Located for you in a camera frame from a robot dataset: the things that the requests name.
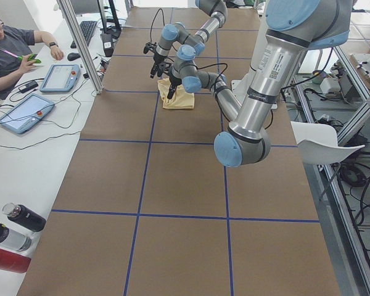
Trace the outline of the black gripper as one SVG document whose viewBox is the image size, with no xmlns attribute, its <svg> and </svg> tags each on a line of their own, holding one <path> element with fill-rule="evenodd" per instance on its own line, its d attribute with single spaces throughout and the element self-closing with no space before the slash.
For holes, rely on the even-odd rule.
<svg viewBox="0 0 370 296">
<path fill-rule="evenodd" d="M 160 63 L 164 62 L 167 57 L 167 53 L 163 52 L 154 52 L 154 64 L 150 71 L 150 77 L 153 78 L 156 74 L 157 77 L 162 77 L 163 75 L 163 65 L 159 65 Z"/>
<path fill-rule="evenodd" d="M 170 87 L 168 90 L 167 99 L 172 99 L 176 92 L 176 87 L 182 84 L 182 79 L 178 78 L 175 73 L 170 72 L 169 81 Z"/>
</svg>

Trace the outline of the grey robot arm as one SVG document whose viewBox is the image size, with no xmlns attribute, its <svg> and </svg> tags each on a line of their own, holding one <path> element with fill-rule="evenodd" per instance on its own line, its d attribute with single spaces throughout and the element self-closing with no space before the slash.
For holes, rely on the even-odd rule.
<svg viewBox="0 0 370 296">
<path fill-rule="evenodd" d="M 205 49 L 205 44 L 211 35 L 226 22 L 228 11 L 223 1 L 196 1 L 195 5 L 209 16 L 209 19 L 192 34 L 181 22 L 169 23 L 163 26 L 160 39 L 157 43 L 148 42 L 144 46 L 144 53 L 153 52 L 154 64 L 150 77 L 161 76 L 163 64 L 169 56 L 172 46 L 178 42 L 181 46 L 177 53 L 181 60 L 193 60 Z"/>
<path fill-rule="evenodd" d="M 239 100 L 223 77 L 201 71 L 194 59 L 209 35 L 221 28 L 228 16 L 223 1 L 197 1 L 208 21 L 193 42 L 181 40 L 182 25 L 167 25 L 161 44 L 180 42 L 170 72 L 168 98 L 178 86 L 187 93 L 208 89 L 215 97 L 229 124 L 214 140 L 214 151 L 226 167 L 239 167 L 262 161 L 270 151 L 270 140 L 263 124 L 281 89 L 291 79 L 291 68 L 303 51 L 335 47 L 348 39 L 351 1 L 270 1 L 265 9 L 266 46 L 247 89 Z"/>
</svg>

